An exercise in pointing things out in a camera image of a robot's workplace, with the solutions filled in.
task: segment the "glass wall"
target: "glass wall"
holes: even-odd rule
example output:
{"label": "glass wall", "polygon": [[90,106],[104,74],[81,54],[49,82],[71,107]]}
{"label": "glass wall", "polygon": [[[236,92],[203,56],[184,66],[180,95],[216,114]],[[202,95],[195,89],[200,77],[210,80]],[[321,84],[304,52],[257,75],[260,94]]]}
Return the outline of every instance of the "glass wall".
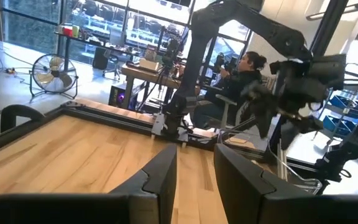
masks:
{"label": "glass wall", "polygon": [[56,51],[60,0],[5,0],[2,3],[2,36],[4,41],[43,53]]}
{"label": "glass wall", "polygon": [[[165,0],[3,0],[3,37],[7,42],[45,53],[54,53],[58,37],[57,26],[64,22],[80,26],[99,39],[121,41],[125,32],[125,44],[144,51],[147,45],[158,45],[162,27],[181,35],[191,13],[206,7],[214,0],[193,0],[190,7]],[[219,53],[226,60],[240,57],[246,46],[249,30],[237,21],[229,21],[219,29],[214,45],[208,44],[203,66],[213,66]],[[164,34],[162,42],[169,40]],[[186,40],[183,56],[187,57],[191,45],[191,31]],[[70,59],[92,63],[96,47],[72,41]]]}

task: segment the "fan grille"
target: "fan grille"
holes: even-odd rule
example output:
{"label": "fan grille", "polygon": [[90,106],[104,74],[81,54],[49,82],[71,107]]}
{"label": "fan grille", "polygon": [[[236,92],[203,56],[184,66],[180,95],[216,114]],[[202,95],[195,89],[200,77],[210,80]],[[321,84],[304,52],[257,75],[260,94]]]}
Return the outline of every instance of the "fan grille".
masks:
{"label": "fan grille", "polygon": [[32,78],[44,91],[64,93],[71,89],[76,82],[77,74],[74,65],[56,54],[47,54],[38,58],[32,68]]}

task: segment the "person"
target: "person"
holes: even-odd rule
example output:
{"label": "person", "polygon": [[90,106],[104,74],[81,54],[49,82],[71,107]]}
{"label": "person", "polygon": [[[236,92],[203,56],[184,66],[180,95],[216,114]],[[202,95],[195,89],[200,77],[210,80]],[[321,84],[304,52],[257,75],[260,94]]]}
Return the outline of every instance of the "person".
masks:
{"label": "person", "polygon": [[[262,82],[260,71],[265,67],[266,63],[267,59],[264,56],[259,55],[257,52],[250,51],[246,52],[240,59],[237,70],[231,74],[221,68],[221,79],[215,87],[222,88],[223,90],[207,91],[204,99],[210,103],[202,103],[196,106],[192,117],[194,127],[206,129],[208,127],[208,121],[211,118],[222,119],[225,102],[216,98],[216,94],[224,95],[240,106],[242,104],[241,91],[246,85],[254,81]],[[236,113],[237,106],[230,105],[228,118],[231,116],[234,117]]]}

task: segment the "wooden table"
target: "wooden table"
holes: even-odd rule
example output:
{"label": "wooden table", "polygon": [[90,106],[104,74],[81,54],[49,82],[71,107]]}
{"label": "wooden table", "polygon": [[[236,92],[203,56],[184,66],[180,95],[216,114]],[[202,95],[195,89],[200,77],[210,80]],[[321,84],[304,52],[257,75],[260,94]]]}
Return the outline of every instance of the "wooden table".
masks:
{"label": "wooden table", "polygon": [[65,35],[65,34],[61,34],[59,32],[55,32],[55,34],[59,35],[59,37],[66,37],[66,43],[65,43],[65,55],[64,55],[64,58],[65,58],[65,64],[64,64],[64,70],[67,70],[68,69],[68,63],[70,61],[70,44],[71,44],[71,40],[75,40],[75,41],[79,41],[79,42],[82,42],[84,44],[90,44],[90,45],[93,45],[93,46],[96,46],[96,47],[100,47],[100,48],[103,48],[103,49],[106,49],[106,50],[111,50],[113,52],[119,52],[119,53],[122,53],[122,54],[128,54],[130,56],[130,59],[129,60],[133,60],[134,59],[134,56],[135,55],[138,55],[139,52],[133,50],[131,52],[128,52],[126,49],[124,48],[118,48],[118,47],[106,47],[106,46],[102,46],[102,45],[97,45],[97,44],[93,44],[91,43],[90,41],[87,41],[87,40],[83,40],[83,39],[80,39],[80,38],[77,38],[77,37],[71,37],[69,35]]}
{"label": "wooden table", "polygon": [[[152,120],[144,114],[78,101],[100,110]],[[0,194],[109,192],[135,174],[168,143],[61,116],[0,149]],[[227,223],[216,185],[212,152],[178,147],[172,223]]]}
{"label": "wooden table", "polygon": [[[152,83],[157,83],[157,80],[158,80],[157,73],[148,72],[145,70],[141,70],[139,68],[128,67],[127,65],[122,66],[121,72],[124,75],[126,75],[126,77],[127,77],[127,79],[126,79],[127,86],[125,89],[125,96],[129,96],[131,94],[132,87],[134,86],[135,78],[138,78],[140,80],[144,80],[147,82],[152,82]],[[168,87],[167,93],[165,95],[166,97],[164,100],[164,103],[168,103],[169,95],[172,94],[173,89],[179,88],[180,81],[173,79],[171,77],[163,76],[161,84]],[[129,97],[125,97],[122,107],[124,109],[128,109],[128,104],[129,104]]]}

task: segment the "robotic arm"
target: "robotic arm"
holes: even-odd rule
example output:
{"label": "robotic arm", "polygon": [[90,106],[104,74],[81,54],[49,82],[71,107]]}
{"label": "robotic arm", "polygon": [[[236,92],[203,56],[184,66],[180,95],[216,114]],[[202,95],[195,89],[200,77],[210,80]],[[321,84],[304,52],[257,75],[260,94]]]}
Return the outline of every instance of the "robotic arm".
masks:
{"label": "robotic arm", "polygon": [[[280,96],[273,96],[270,92],[261,89],[262,86],[256,85],[246,93],[251,100],[256,99],[253,100],[254,105],[257,105],[254,107],[256,109],[253,110],[251,107],[251,110],[257,117],[257,122],[262,126],[268,126],[271,117],[281,112],[301,125],[313,123],[308,118],[299,117],[298,110],[307,103],[320,103],[326,98],[326,85],[333,85],[334,83],[331,82],[337,81],[340,76],[343,78],[344,62],[338,58],[323,58],[318,63],[311,63],[313,56],[306,48],[303,34],[259,14],[262,5],[263,0],[225,0],[216,1],[194,12],[191,19],[192,43],[181,85],[171,102],[163,107],[165,134],[177,136],[182,118],[195,107],[195,86],[206,46],[213,37],[217,36],[219,28],[233,19],[262,36],[286,58],[297,58],[303,62],[287,61],[280,62],[278,65],[277,70],[282,70],[281,74],[286,76],[284,86],[290,86],[290,91],[282,90]],[[336,69],[326,72],[328,67]],[[269,113],[258,114],[259,111],[269,111]],[[264,138],[267,131],[261,129],[259,131]]]}
{"label": "robotic arm", "polygon": [[208,42],[217,36],[221,26],[233,19],[262,36],[283,56],[300,60],[312,59],[305,47],[302,33],[259,14],[262,4],[263,0],[216,1],[194,12],[191,19],[192,43],[178,94],[189,96],[190,93],[184,93],[189,91],[194,95],[198,71]]}

